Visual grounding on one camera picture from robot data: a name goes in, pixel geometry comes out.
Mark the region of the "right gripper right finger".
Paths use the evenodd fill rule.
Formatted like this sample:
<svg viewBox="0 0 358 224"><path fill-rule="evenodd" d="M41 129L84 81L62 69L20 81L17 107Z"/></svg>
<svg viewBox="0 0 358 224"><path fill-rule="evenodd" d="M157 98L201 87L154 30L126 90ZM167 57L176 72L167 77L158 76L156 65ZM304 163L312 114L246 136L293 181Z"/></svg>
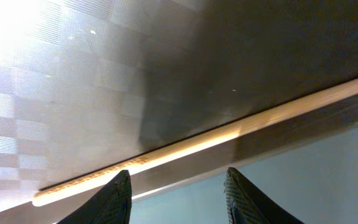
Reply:
<svg viewBox="0 0 358 224"><path fill-rule="evenodd" d="M227 169L224 193L230 224L303 224L234 167Z"/></svg>

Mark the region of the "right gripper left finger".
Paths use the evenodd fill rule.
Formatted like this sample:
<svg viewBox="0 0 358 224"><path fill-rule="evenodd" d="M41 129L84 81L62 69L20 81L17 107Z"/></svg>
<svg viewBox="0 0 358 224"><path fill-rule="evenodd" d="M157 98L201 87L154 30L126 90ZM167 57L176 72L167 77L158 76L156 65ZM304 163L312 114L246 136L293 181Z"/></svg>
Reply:
<svg viewBox="0 0 358 224"><path fill-rule="evenodd" d="M131 178L122 170L58 224L129 224L131 207Z"/></svg>

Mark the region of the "wooden chopstick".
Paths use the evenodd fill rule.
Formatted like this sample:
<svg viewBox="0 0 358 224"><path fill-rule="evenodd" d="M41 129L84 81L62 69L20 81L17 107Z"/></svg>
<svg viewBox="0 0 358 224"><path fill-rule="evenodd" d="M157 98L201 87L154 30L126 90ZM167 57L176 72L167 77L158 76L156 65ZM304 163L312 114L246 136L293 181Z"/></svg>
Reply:
<svg viewBox="0 0 358 224"><path fill-rule="evenodd" d="M95 189L107 184L121 170L128 170L131 175L138 174L354 95L358 95L358 78L41 190L34 195L32 205L41 207Z"/></svg>

